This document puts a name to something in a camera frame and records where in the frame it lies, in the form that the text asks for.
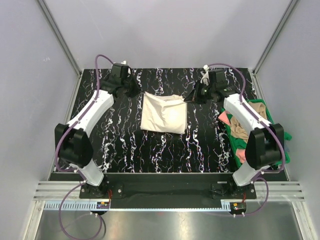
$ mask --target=beige cloth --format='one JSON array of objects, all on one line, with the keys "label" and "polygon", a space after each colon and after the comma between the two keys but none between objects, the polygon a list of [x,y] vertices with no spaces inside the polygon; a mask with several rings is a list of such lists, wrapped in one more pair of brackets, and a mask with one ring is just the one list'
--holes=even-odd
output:
[{"label": "beige cloth", "polygon": [[141,129],[184,134],[187,128],[187,103],[182,96],[155,96],[144,93]]},{"label": "beige cloth", "polygon": [[[262,102],[248,102],[248,104],[264,119],[267,120],[267,112],[266,112],[266,106]],[[232,116],[230,120],[230,129],[231,129],[231,136],[237,138],[237,139],[243,139],[246,143],[248,142],[248,134],[243,129],[241,124],[238,122],[238,120]]]}]

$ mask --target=black table surface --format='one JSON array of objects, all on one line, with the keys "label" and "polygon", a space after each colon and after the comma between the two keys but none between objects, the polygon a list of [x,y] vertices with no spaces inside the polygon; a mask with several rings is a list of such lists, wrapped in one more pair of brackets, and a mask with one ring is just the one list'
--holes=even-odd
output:
[{"label": "black table surface", "polygon": [[[244,97],[256,99],[247,68],[239,68],[246,78]],[[109,69],[99,70],[105,78]],[[156,96],[186,97],[201,79],[203,68],[133,69],[142,89]],[[243,85],[238,73],[226,68],[230,85]],[[85,69],[71,117],[86,105],[96,89],[96,74]],[[218,173],[235,170],[234,154],[224,124],[218,120],[221,107],[187,105],[184,134],[151,132],[140,129],[143,95],[118,99],[91,132],[93,159],[104,173]]]}]

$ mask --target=white cloth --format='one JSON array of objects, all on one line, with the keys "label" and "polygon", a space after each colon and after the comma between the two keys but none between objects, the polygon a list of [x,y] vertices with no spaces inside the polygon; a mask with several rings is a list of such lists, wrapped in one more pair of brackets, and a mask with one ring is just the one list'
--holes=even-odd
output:
[{"label": "white cloth", "polygon": [[144,93],[141,129],[184,134],[187,128],[187,103],[182,96],[155,96]]}]

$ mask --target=white wall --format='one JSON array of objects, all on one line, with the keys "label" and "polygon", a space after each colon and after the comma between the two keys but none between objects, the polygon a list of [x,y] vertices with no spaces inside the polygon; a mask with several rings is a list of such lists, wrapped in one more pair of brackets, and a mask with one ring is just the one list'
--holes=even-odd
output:
[{"label": "white wall", "polygon": [[300,181],[320,236],[320,1],[300,1],[258,73],[272,118],[289,142],[293,180]]},{"label": "white wall", "polygon": [[21,239],[76,83],[35,0],[0,1],[0,239]]},{"label": "white wall", "polygon": [[80,68],[253,68],[290,0],[45,0]]}]

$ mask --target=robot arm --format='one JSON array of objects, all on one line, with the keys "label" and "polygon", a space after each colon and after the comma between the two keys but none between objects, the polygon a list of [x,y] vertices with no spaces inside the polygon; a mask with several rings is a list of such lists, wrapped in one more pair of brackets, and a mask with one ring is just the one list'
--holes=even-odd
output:
[{"label": "robot arm", "polygon": [[93,148],[89,136],[103,114],[114,104],[115,100],[126,94],[133,98],[141,92],[128,65],[114,63],[110,76],[100,82],[100,89],[95,90],[92,98],[84,108],[67,124],[58,124],[54,130],[57,147],[69,126],[77,123],[63,140],[58,156],[71,167],[78,169],[85,176],[87,184],[99,187],[104,174],[98,169],[93,157]]},{"label": "robot arm", "polygon": [[280,124],[272,124],[261,117],[245,100],[240,102],[240,95],[235,86],[228,86],[223,69],[212,71],[209,68],[204,69],[206,72],[202,79],[195,83],[194,89],[184,101],[197,104],[205,104],[207,100],[223,102],[223,108],[235,116],[248,133],[249,139],[245,149],[246,162],[232,175],[236,186],[246,186],[258,172],[269,168],[282,157],[275,139],[264,125],[274,132],[282,147],[284,146],[284,129]]}]

